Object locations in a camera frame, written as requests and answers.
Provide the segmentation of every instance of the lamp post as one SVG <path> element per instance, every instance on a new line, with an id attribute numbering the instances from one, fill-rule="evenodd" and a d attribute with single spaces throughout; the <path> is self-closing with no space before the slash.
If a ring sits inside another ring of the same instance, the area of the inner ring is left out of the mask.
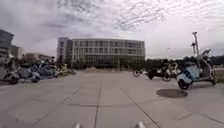
<path id="1" fill-rule="evenodd" d="M 198 68 L 200 69 L 200 61 L 199 61 L 199 48 L 198 48 L 198 39 L 197 39 L 197 32 L 192 33 L 194 35 L 194 43 L 192 46 L 196 48 L 196 54 L 197 54 L 197 63 L 198 63 Z"/>

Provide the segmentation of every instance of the building facade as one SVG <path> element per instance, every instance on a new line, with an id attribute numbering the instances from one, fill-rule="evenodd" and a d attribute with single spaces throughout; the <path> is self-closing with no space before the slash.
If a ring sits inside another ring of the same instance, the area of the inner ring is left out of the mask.
<path id="1" fill-rule="evenodd" d="M 0 29 L 0 55 L 8 55 L 13 34 Z"/>
<path id="2" fill-rule="evenodd" d="M 48 60 L 49 62 L 54 61 L 54 57 L 52 56 L 48 56 L 48 55 L 44 55 L 41 53 L 26 53 L 26 59 L 35 59 L 35 60 L 40 60 L 40 61 L 46 61 Z"/>
<path id="3" fill-rule="evenodd" d="M 57 60 L 74 65 L 78 62 L 94 66 L 97 63 L 137 62 L 145 59 L 145 43 L 122 39 L 59 38 Z"/>
<path id="4" fill-rule="evenodd" d="M 23 49 L 16 45 L 11 45 L 10 53 L 13 55 L 14 58 L 21 59 L 23 57 Z"/>

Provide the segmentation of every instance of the paved ground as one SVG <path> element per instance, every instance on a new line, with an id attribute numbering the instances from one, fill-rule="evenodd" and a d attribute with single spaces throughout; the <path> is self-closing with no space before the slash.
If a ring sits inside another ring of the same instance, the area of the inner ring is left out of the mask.
<path id="1" fill-rule="evenodd" d="M 131 73 L 78 73 L 40 83 L 0 86 L 0 128 L 223 128 L 224 86 L 200 83 L 182 99 L 156 94 L 178 88 Z"/>

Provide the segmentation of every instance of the cloud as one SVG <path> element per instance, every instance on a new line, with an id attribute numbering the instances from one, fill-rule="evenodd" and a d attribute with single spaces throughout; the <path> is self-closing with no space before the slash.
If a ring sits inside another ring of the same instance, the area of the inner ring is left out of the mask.
<path id="1" fill-rule="evenodd" d="M 145 40 L 148 58 L 176 58 L 192 54 L 193 31 L 200 47 L 224 48 L 223 8 L 223 0 L 1 0 L 0 28 L 28 52 L 55 55 L 58 37 L 125 38 Z"/>

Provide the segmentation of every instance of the scooter wheel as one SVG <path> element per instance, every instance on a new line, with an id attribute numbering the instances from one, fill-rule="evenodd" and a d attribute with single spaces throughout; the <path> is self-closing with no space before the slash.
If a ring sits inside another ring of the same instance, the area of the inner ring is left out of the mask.
<path id="1" fill-rule="evenodd" d="M 134 70 L 134 71 L 133 71 L 133 75 L 134 75 L 135 77 L 139 77 L 139 76 L 141 75 L 141 72 L 138 71 L 138 70 Z"/>
<path id="2" fill-rule="evenodd" d="M 148 74 L 148 78 L 150 79 L 150 80 L 152 80 L 153 78 L 154 78 L 154 74 Z"/>
<path id="3" fill-rule="evenodd" d="M 215 86 L 218 83 L 217 79 L 213 79 L 213 80 L 211 80 L 211 82 L 212 82 L 213 86 Z"/>
<path id="4" fill-rule="evenodd" d="M 36 77 L 35 79 L 32 79 L 31 81 L 32 81 L 33 83 L 37 83 L 37 82 L 40 81 L 40 78 L 39 78 L 39 77 Z"/>
<path id="5" fill-rule="evenodd" d="M 170 82 L 171 81 L 171 76 L 168 73 L 164 73 L 164 76 L 162 77 L 163 81 L 165 82 Z"/>
<path id="6" fill-rule="evenodd" d="M 190 84 L 185 83 L 184 80 L 179 80 L 178 85 L 182 90 L 187 90 L 190 86 Z"/>
<path id="7" fill-rule="evenodd" d="M 19 79 L 18 79 L 18 78 L 12 77 L 11 80 L 10 80 L 10 82 L 9 82 L 9 84 L 11 84 L 11 85 L 15 85 L 15 84 L 17 84 L 18 82 L 19 82 Z"/>

